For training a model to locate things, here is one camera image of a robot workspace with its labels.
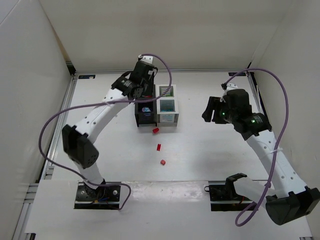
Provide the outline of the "purple lotus flower lego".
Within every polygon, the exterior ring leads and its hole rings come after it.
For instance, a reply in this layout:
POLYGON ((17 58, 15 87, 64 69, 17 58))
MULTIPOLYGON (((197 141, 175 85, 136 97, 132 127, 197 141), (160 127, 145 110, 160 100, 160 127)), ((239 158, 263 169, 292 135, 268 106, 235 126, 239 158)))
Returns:
POLYGON ((141 109, 141 111, 142 111, 143 113, 149 113, 149 112, 151 112, 151 109, 150 109, 149 107, 143 107, 143 108, 141 109))

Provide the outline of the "red curved lego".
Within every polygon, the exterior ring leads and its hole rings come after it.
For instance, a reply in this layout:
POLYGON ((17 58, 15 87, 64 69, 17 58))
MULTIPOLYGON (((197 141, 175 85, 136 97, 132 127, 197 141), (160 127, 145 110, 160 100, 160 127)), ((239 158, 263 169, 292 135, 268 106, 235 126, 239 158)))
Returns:
POLYGON ((154 134, 157 134, 158 132, 159 132, 159 128, 157 127, 157 128, 154 128, 153 130, 152 130, 152 132, 154 133, 154 134))

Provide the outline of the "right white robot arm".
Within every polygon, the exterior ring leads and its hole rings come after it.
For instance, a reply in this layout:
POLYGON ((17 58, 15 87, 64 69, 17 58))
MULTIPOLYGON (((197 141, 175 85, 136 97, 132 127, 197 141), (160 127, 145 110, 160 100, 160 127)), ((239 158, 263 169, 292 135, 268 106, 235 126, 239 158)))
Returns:
POLYGON ((230 199, 244 196, 260 203, 279 226, 313 211, 320 201, 320 191, 309 188, 298 176, 279 147, 266 116, 252 111, 244 89, 227 89, 221 97, 209 97, 202 118, 205 122, 233 125, 268 172, 265 185, 253 182, 243 173, 228 177, 223 195, 230 199))

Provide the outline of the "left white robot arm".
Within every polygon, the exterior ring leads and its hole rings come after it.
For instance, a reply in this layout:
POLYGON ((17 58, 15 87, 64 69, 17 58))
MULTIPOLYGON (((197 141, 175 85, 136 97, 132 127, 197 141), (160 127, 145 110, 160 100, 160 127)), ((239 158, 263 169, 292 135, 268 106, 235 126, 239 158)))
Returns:
POLYGON ((154 84, 157 68, 150 55, 139 57, 132 71, 123 73, 112 85, 102 100, 75 125, 62 129, 63 150, 84 177, 85 185, 96 190, 106 182, 101 176, 96 161, 99 151, 94 146, 96 139, 107 124, 133 100, 149 95, 154 84))

